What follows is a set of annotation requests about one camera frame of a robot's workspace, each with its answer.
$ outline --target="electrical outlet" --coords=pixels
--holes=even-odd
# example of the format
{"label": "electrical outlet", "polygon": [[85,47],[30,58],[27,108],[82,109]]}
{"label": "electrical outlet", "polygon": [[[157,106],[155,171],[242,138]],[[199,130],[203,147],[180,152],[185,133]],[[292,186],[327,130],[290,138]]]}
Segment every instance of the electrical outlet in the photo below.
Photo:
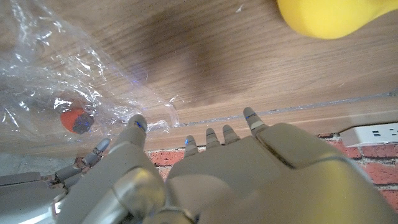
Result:
{"label": "electrical outlet", "polygon": [[346,147],[398,144],[398,123],[350,128],[340,137]]}

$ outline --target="robotic hand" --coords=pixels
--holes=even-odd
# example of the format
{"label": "robotic hand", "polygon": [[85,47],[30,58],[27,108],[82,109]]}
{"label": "robotic hand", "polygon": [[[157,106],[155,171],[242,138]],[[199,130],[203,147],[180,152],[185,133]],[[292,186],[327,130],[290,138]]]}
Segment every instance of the robotic hand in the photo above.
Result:
{"label": "robotic hand", "polygon": [[109,154],[59,196],[56,222],[398,223],[340,151],[295,126],[266,126],[251,108],[244,116],[252,136],[226,125],[222,146],[210,128],[201,153],[188,136],[163,182],[143,152],[146,121],[135,115]]}

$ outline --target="red brick wall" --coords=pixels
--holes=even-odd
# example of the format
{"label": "red brick wall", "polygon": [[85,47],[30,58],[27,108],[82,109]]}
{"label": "red brick wall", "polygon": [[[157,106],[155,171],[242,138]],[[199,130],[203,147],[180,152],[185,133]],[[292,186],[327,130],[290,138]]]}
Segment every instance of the red brick wall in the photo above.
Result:
{"label": "red brick wall", "polygon": [[[372,178],[375,187],[398,212],[398,145],[344,147],[336,134],[320,137],[359,164]],[[184,149],[166,149],[147,153],[165,179],[171,167],[183,159],[184,152]]]}

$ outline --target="brick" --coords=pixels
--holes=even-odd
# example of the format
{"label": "brick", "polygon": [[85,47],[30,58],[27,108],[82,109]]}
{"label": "brick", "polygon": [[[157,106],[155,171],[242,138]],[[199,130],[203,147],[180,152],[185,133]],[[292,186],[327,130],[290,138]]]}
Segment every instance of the brick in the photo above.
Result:
{"label": "brick", "polygon": [[183,159],[183,157],[184,151],[159,151],[150,153],[150,160],[155,166],[174,165],[176,162]]}
{"label": "brick", "polygon": [[361,148],[363,151],[363,155],[366,157],[398,157],[398,145],[363,146]]}
{"label": "brick", "polygon": [[398,190],[381,190],[380,193],[398,213]]}
{"label": "brick", "polygon": [[171,167],[157,167],[157,170],[159,171],[159,174],[163,178],[163,180],[166,180],[170,172],[170,169]]}
{"label": "brick", "polygon": [[360,159],[362,157],[357,147],[345,147],[343,141],[327,141],[327,143],[340,150],[347,157],[353,159]]}
{"label": "brick", "polygon": [[398,167],[379,163],[363,166],[375,184],[398,184]]}

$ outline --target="wood grain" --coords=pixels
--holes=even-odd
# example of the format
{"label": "wood grain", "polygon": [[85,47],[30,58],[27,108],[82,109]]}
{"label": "wood grain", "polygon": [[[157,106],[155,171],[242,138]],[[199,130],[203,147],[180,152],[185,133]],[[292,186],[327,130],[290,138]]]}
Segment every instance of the wood grain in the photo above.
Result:
{"label": "wood grain", "polygon": [[[290,29],[271,0],[46,3],[62,19],[90,35],[127,76],[165,101],[178,95],[172,103],[182,124],[241,114],[246,106],[269,111],[360,98],[398,87],[398,11],[344,38],[320,40]],[[242,11],[236,13],[242,4]],[[71,45],[58,47],[67,51]],[[118,94],[153,100],[129,90],[114,74],[107,75]],[[150,120],[159,115],[153,110]],[[398,99],[329,105],[263,119],[270,124],[290,122],[314,134],[338,132],[354,125],[396,121]],[[214,123],[216,128],[223,124]],[[232,124],[239,127],[237,132],[247,134],[243,120]],[[150,133],[147,149],[181,147],[184,135],[204,133],[206,127],[200,124],[173,128],[168,134]],[[18,152],[63,154],[74,147],[57,141],[51,144],[41,147],[38,142],[33,151]],[[80,146],[72,151],[89,148]]]}

